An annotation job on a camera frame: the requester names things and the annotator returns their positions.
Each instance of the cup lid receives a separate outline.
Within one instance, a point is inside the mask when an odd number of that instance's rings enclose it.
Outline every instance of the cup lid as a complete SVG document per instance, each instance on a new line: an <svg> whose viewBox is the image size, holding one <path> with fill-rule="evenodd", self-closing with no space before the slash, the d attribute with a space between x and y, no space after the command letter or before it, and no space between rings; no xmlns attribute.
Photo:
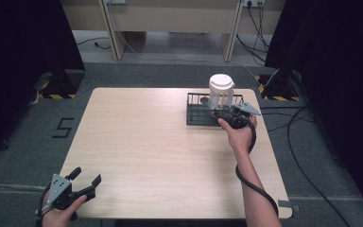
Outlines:
<svg viewBox="0 0 363 227"><path fill-rule="evenodd" d="M209 87L218 92L224 92L234 87L231 77L226 74L215 74L209 79Z"/></svg>

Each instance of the yellow black hazard tape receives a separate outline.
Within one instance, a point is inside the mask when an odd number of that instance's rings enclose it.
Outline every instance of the yellow black hazard tape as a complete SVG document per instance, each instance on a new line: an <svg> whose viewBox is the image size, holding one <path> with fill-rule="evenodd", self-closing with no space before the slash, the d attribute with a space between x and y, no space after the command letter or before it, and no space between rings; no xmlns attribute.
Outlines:
<svg viewBox="0 0 363 227"><path fill-rule="evenodd" d="M39 98L52 98L52 99L64 99L64 98L75 98L76 94L72 94L74 92L69 91L50 91L52 89L48 89L49 81L43 84L43 87L39 93Z"/></svg>
<svg viewBox="0 0 363 227"><path fill-rule="evenodd" d="M259 82L261 76L256 76L256 80ZM277 100L277 101L299 101L300 98L298 96L277 96L275 94L269 94L267 92L267 87L259 86L259 93L261 94L261 98L265 100Z"/></svg>

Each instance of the fingers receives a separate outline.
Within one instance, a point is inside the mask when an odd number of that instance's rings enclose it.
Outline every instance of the fingers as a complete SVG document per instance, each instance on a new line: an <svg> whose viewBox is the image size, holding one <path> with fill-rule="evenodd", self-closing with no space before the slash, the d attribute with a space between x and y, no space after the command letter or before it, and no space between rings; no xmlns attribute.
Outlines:
<svg viewBox="0 0 363 227"><path fill-rule="evenodd" d="M219 125L225 130L225 131L230 131L232 129L232 127L229 125L228 122L226 122L225 120L223 120L222 118L219 118L217 120L217 123L219 123Z"/></svg>
<svg viewBox="0 0 363 227"><path fill-rule="evenodd" d="M66 210L65 212L70 216L72 216L75 211L79 209L79 207L87 200L87 196L83 195L77 200L75 200Z"/></svg>
<svg viewBox="0 0 363 227"><path fill-rule="evenodd" d="M254 127L256 128L257 126L257 121L256 121L256 115L252 114L251 115L251 123L254 125Z"/></svg>
<svg viewBox="0 0 363 227"><path fill-rule="evenodd" d="M46 205L49 197L49 190L45 193L45 196L43 197L43 205Z"/></svg>

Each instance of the black cable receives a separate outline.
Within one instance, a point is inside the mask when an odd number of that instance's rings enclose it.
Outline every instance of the black cable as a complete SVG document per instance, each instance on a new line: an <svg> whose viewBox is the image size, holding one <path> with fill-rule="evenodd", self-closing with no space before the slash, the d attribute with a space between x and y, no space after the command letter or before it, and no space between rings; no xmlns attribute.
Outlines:
<svg viewBox="0 0 363 227"><path fill-rule="evenodd" d="M288 107L261 107L261 110L270 110L270 109L300 109L305 106L288 106Z"/></svg>
<svg viewBox="0 0 363 227"><path fill-rule="evenodd" d="M49 211L51 211L52 209L54 209L54 207L52 206L52 207L49 207L49 209L47 210L47 211L45 211L45 213L43 213L43 217L49 212Z"/></svg>
<svg viewBox="0 0 363 227"><path fill-rule="evenodd" d="M278 209L278 205L276 205L276 202L273 200L273 198L263 189L261 189L260 187L256 186L255 184L247 181L240 173L240 171L238 170L238 166L235 166L235 175L237 175L237 178L244 183L246 186L250 187L252 190L258 192L259 194L261 194L261 196L265 197L270 204L273 206L273 209L275 210L276 215L279 217L279 209Z"/></svg>
<svg viewBox="0 0 363 227"><path fill-rule="evenodd" d="M237 40L243 45L243 47L253 56L255 56L256 58L258 58L259 60L265 62L265 60L263 58L261 58L259 55L257 55L254 51L255 49L253 49L252 47L248 46L247 44L244 44L241 40L240 37L238 35L236 35Z"/></svg>
<svg viewBox="0 0 363 227"><path fill-rule="evenodd" d="M284 128L284 127L286 127L286 126L288 126L288 123L287 123L287 124L285 124L285 125L283 125L283 126L279 126L279 127L275 128L275 129L268 130L268 132L277 131L277 130L279 130L279 129L281 129L281 128Z"/></svg>
<svg viewBox="0 0 363 227"><path fill-rule="evenodd" d="M248 8L249 10L249 15L251 17L251 20L252 20L252 23L254 24L254 27L255 27L255 30L257 31L257 38L259 38L261 40L261 42L266 46L268 47L268 44L267 42L265 41L264 39L264 36L262 34L262 19L261 19L261 16L263 17L263 8L260 7L260 28L261 30L258 28L257 24L255 23L255 20L254 18L252 17L252 14L251 14L251 11L250 11L250 8Z"/></svg>
<svg viewBox="0 0 363 227"><path fill-rule="evenodd" d="M264 48L266 49L266 51L267 51L267 53L268 53L268 48L267 48L267 44L266 44L266 42L265 42L265 40L264 40L264 36L262 35L262 19L261 19L261 8L260 8L260 29L258 28L258 26L257 26L257 24L255 23L255 20L254 20L254 18L252 17L252 14L251 14L251 11L250 11L250 8L251 8L251 6L248 6L247 7L247 9L248 9L248 11L249 11L249 15L250 15L250 17L251 17L251 20L252 20L252 23L254 24L254 27L255 27L255 30L257 31L257 37L256 37L256 39L255 39L255 42L254 42L254 46L253 46L253 50L252 50L252 52L255 52L255 46L256 46L256 44L257 44L257 42L258 42L258 39L263 43L263 45L264 45ZM255 57L256 56L254 56L254 55L252 55L252 58L253 58L253 60L255 61L255 63L257 63L257 64L260 64L260 65L264 65L264 64L262 64L262 63L259 63L256 59L255 59Z"/></svg>
<svg viewBox="0 0 363 227"><path fill-rule="evenodd" d="M305 179L314 187L315 190L317 190L317 192L323 197L323 199L332 207L332 209L335 210L335 212L338 214L338 216L341 218L341 220L344 222L344 224L346 226L350 226L349 223L347 222L347 220L340 214L340 212L338 212L338 210L336 209L336 207L326 198L325 195L323 195L323 193L314 185L314 183L312 183L312 181L309 179L309 177L305 174L305 172L303 171L302 166L300 165L299 161L297 160L296 154L294 153L293 147L291 146L291 141L290 141L290 126L291 123L293 122L293 120L296 118L296 116L302 111L304 110L305 107L302 107L301 109L299 109L294 115L293 117L291 117L290 121L288 122L287 125L287 142L288 142L288 147L290 148L290 152L291 155L293 156L294 162L296 163L297 167L299 168L300 172L302 173L302 175L305 177Z"/></svg>
<svg viewBox="0 0 363 227"><path fill-rule="evenodd" d="M101 46L101 45L99 45L97 42L95 42L95 43L94 43L94 45L95 45L96 47L101 48L101 49L109 49L109 48L111 48L110 46L108 46L108 47L102 47L102 46Z"/></svg>
<svg viewBox="0 0 363 227"><path fill-rule="evenodd" d="M289 114L289 113L262 113L262 115L272 115L272 114L278 114L278 115L286 115L286 116L293 116L293 114ZM296 118L300 119L300 120L303 120L303 121L306 121L306 122L316 122L315 120L308 120L308 119L305 119L304 117L305 116L308 116L310 115L311 113L308 113L306 115L303 115L303 116L296 116Z"/></svg>
<svg viewBox="0 0 363 227"><path fill-rule="evenodd" d="M82 93L82 94L85 94L86 92L88 92L92 87L93 87L93 82L85 82L85 83L89 83L90 84L90 86L87 88L87 89L85 89L84 91L81 91L79 88L78 88L78 90Z"/></svg>
<svg viewBox="0 0 363 227"><path fill-rule="evenodd" d="M262 32L262 23L264 21L264 4L262 2L259 2L259 30L260 30L260 36L262 37L262 44L264 45L264 48L268 51L269 45L267 44L267 41L265 41L264 33Z"/></svg>
<svg viewBox="0 0 363 227"><path fill-rule="evenodd" d="M83 41L83 42L81 42L81 43L78 43L78 45L79 44L85 44L85 43L87 43L87 42L89 42L89 41L93 41L93 40L102 40L102 39L109 39L108 37L96 37L96 38L92 38L92 39L89 39L89 40L85 40L85 41Z"/></svg>
<svg viewBox="0 0 363 227"><path fill-rule="evenodd" d="M49 182L48 186L43 190L43 193L41 194L40 197L40 202L38 203L38 208L37 211L35 213L35 226L36 227L42 227L43 226L43 198L45 198L45 194L49 191L49 189L51 188L51 182Z"/></svg>
<svg viewBox="0 0 363 227"><path fill-rule="evenodd" d="M249 154L250 154L255 145L255 142L256 142L256 130L255 130L255 126L252 124L252 122L248 122L247 125L250 127L251 132L252 132L252 139L251 139L251 144L249 147ZM276 202L265 190L261 189L260 187L256 186L255 184L253 184L253 183L249 182L247 179L245 179L241 175L240 170L238 169L238 166L235 166L235 175L237 175L237 178L242 183L244 183L246 186L250 187L252 190L258 192L261 196L265 197L270 202L270 204L272 204L273 209L276 212L276 215L279 217L279 209L278 209L278 206L276 205Z"/></svg>
<svg viewBox="0 0 363 227"><path fill-rule="evenodd" d="M255 50L255 51L258 51L258 52L261 52L261 53L267 53L267 51L265 51L265 50L261 50L261 49L254 49L253 47L251 47L251 46L249 46L249 45L247 45L247 44L245 44L243 41L241 41L241 39L240 39L240 37L238 36L238 35L236 35L236 38L237 38L237 40L243 45L243 47L245 48L245 49L249 49L249 51L253 51L253 50Z"/></svg>

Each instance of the white cup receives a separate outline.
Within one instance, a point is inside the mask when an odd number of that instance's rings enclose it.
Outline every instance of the white cup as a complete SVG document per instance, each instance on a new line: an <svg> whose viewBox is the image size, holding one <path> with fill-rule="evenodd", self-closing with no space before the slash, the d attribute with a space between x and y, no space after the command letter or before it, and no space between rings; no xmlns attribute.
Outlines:
<svg viewBox="0 0 363 227"><path fill-rule="evenodd" d="M225 74L215 74L209 79L210 97L208 108L222 110L224 106L232 106L234 96L234 83L231 77Z"/></svg>

